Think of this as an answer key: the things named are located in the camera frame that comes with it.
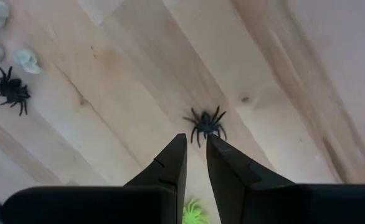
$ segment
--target wooden surface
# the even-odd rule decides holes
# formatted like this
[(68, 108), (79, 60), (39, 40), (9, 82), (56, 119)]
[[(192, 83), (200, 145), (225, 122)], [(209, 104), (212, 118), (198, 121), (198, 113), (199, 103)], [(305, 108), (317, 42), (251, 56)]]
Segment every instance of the wooden surface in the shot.
[[(0, 107), (0, 201), (34, 185), (123, 185), (197, 111), (227, 110), (229, 143), (295, 182), (365, 182), (365, 144), (286, 5), (254, 0), (20, 0), (0, 44), (44, 72), (29, 115)], [(186, 197), (219, 223), (206, 151)]]

